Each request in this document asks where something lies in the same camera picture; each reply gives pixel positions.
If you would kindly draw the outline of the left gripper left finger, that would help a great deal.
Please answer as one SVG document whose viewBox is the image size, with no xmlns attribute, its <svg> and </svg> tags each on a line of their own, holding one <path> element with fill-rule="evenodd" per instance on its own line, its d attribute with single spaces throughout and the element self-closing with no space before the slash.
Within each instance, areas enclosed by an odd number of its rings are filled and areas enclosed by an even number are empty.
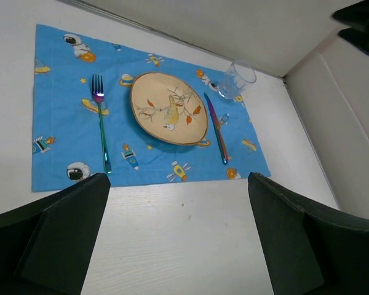
<svg viewBox="0 0 369 295">
<path fill-rule="evenodd" d="M 0 214 L 0 294 L 80 294 L 110 186 L 97 173 Z"/>
</svg>

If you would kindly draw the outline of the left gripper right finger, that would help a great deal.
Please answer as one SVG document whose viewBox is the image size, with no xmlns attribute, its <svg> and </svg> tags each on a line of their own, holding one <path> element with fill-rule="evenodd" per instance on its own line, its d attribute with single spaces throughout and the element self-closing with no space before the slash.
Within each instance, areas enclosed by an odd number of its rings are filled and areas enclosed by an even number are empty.
<svg viewBox="0 0 369 295">
<path fill-rule="evenodd" d="M 369 294 L 369 219 L 259 173 L 248 194 L 274 294 Z"/>
</svg>

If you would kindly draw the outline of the iridescent rainbow knife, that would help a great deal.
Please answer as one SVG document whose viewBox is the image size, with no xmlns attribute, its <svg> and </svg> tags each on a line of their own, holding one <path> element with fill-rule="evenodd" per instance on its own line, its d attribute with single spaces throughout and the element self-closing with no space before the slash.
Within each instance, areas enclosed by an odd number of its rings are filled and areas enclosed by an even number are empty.
<svg viewBox="0 0 369 295">
<path fill-rule="evenodd" d="M 226 145 L 224 143 L 223 136 L 222 136 L 221 131 L 220 131 L 221 128 L 220 128 L 219 120 L 217 118 L 217 115 L 216 115 L 215 109 L 212 105 L 212 102 L 211 102 L 210 98 L 208 97 L 208 95 L 206 93 L 204 93 L 204 98 L 207 102 L 208 110 L 209 110 L 210 117 L 211 117 L 211 120 L 212 120 L 213 129 L 215 131 L 216 140 L 217 140 L 218 147 L 219 147 L 219 150 L 220 150 L 222 163 L 224 165 L 227 165 L 228 164 L 228 152 L 227 152 L 227 149 L 226 149 Z"/>
</svg>

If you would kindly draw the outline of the blue space-print placemat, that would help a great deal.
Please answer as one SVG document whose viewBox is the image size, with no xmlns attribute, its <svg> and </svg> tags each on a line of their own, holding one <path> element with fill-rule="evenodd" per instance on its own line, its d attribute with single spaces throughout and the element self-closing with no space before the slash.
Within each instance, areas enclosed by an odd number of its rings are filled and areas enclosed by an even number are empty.
<svg viewBox="0 0 369 295">
<path fill-rule="evenodd" d="M 221 71 L 136 50 L 46 25 L 36 27 L 32 189 L 60 190 L 104 170 L 92 74 L 101 74 L 101 105 L 113 186 L 241 179 L 271 173 L 255 128 L 238 96 L 222 98 Z M 208 131 L 197 145 L 179 146 L 146 133 L 130 105 L 141 74 L 159 72 L 188 83 L 207 108 Z M 204 93 L 210 98 L 228 152 L 222 163 Z"/>
</svg>

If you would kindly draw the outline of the iridescent rainbow fork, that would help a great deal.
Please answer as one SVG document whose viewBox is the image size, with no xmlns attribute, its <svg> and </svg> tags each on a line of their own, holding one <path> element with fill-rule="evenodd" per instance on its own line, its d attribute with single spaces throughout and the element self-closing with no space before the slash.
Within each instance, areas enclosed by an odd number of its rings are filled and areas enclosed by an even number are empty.
<svg viewBox="0 0 369 295">
<path fill-rule="evenodd" d="M 104 102 L 105 93 L 103 88 L 103 77 L 101 74 L 92 74 L 92 99 L 97 105 L 99 116 L 99 128 L 101 136 L 101 148 L 103 154 L 103 168 L 105 173 L 110 174 L 112 172 L 111 161 L 109 158 L 108 145 L 105 136 L 105 127 L 103 121 L 103 114 L 101 105 Z"/>
</svg>

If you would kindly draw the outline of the beige bird-pattern plate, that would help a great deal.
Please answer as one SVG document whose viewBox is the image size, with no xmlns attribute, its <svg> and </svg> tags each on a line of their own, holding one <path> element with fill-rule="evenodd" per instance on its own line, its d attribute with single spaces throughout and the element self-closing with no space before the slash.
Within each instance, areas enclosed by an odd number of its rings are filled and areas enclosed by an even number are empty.
<svg viewBox="0 0 369 295">
<path fill-rule="evenodd" d="M 139 126 L 166 143 L 197 145 L 207 134 L 204 102 L 188 83 L 173 75 L 139 75 L 131 87 L 130 105 Z"/>
</svg>

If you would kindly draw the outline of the clear drinking glass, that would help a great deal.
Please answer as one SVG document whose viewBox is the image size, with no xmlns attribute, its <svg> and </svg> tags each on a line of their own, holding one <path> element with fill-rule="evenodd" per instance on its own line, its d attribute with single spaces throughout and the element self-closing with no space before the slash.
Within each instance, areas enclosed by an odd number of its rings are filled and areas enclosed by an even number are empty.
<svg viewBox="0 0 369 295">
<path fill-rule="evenodd" d="M 232 100 L 241 95 L 256 80 L 256 72 L 247 62 L 234 60 L 218 83 L 218 93 L 223 98 Z"/>
</svg>

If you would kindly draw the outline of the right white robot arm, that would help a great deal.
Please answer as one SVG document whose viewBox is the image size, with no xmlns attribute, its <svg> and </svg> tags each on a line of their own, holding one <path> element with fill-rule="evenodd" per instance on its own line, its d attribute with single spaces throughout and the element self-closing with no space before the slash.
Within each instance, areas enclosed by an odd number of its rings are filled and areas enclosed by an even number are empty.
<svg viewBox="0 0 369 295">
<path fill-rule="evenodd" d="M 369 0 L 339 9 L 331 17 L 347 26 L 338 36 L 369 56 Z"/>
</svg>

